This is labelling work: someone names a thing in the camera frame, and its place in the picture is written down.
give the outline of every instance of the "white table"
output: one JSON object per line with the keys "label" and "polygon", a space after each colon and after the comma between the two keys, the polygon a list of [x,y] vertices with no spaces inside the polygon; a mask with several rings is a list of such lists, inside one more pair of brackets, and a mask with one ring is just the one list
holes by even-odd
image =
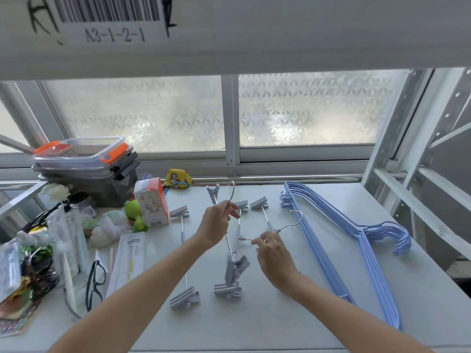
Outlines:
{"label": "white table", "polygon": [[[360,184],[310,186],[357,223],[374,224],[392,219]],[[295,222],[292,213],[280,208],[282,190],[282,185],[238,186],[233,201],[251,202],[267,196],[267,215],[278,228]],[[219,200],[229,196],[230,188],[221,187]],[[188,205],[190,217],[184,219],[187,237],[196,231],[205,208],[211,204],[206,189],[195,187],[171,190],[167,200],[171,209]],[[358,306],[382,319],[356,243],[305,202],[298,199],[298,203]],[[250,210],[244,214],[241,226],[241,234],[250,238],[267,229],[261,211]],[[229,235],[235,234],[235,227],[236,221],[232,220]],[[300,227],[288,227],[281,236],[298,269],[327,288]],[[145,240],[146,267],[150,267],[180,245],[180,220],[172,219],[169,226],[150,230]],[[400,310],[404,331],[438,352],[471,352],[471,300],[418,245],[414,243],[411,252],[400,257],[392,255],[393,247],[393,241],[373,245]],[[240,301],[226,301],[213,293],[213,285],[224,281],[228,250],[222,240],[188,272],[188,283],[200,292],[199,305],[189,311],[173,312],[166,303],[133,350],[345,352],[314,316],[271,286],[250,244],[241,243],[238,252],[251,262],[240,279],[243,289]],[[184,287],[183,280],[172,296]],[[45,299],[25,332],[0,340],[0,351],[45,351],[74,322],[76,319],[67,311],[61,291],[56,290]]]}

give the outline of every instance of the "green toy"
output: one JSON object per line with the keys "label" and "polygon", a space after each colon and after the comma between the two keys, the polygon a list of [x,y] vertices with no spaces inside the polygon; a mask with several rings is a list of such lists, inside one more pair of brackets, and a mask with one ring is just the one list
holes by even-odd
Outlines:
{"label": "green toy", "polygon": [[132,226],[133,232],[147,231],[147,227],[142,220],[142,212],[138,201],[126,201],[126,203],[124,203],[124,213],[126,213],[129,219],[134,219],[134,225]]}

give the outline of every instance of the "yellow snack bag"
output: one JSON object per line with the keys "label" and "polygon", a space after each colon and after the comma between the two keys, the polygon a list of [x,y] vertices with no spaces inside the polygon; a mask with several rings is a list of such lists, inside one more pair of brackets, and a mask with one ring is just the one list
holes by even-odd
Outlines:
{"label": "yellow snack bag", "polygon": [[186,171],[182,169],[171,168],[163,184],[167,187],[187,188],[191,186],[192,183],[193,180],[191,179],[190,175],[186,173]]}

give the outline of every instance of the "frosted glass window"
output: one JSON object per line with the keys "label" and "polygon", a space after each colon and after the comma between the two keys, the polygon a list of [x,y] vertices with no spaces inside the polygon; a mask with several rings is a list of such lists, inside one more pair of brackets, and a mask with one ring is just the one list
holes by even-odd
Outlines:
{"label": "frosted glass window", "polygon": [[72,136],[124,136],[141,153],[225,148],[220,76],[44,83]]}
{"label": "frosted glass window", "polygon": [[[28,144],[27,140],[21,133],[20,129],[16,125],[15,121],[11,117],[10,113],[5,109],[3,103],[0,101],[0,134],[7,136],[10,139]],[[0,153],[21,153],[18,150],[14,150],[11,147],[2,145],[0,143]]]}
{"label": "frosted glass window", "polygon": [[239,76],[241,147],[375,143],[409,70]]}

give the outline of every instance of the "forearm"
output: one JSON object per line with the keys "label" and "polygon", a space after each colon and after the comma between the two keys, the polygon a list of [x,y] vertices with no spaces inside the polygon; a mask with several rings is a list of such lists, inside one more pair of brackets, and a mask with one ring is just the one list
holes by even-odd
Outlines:
{"label": "forearm", "polygon": [[299,274],[290,296],[315,315],[352,353],[432,353],[411,336],[333,295]]}
{"label": "forearm", "polygon": [[128,352],[206,249],[205,242],[194,235],[87,314],[50,352]]}

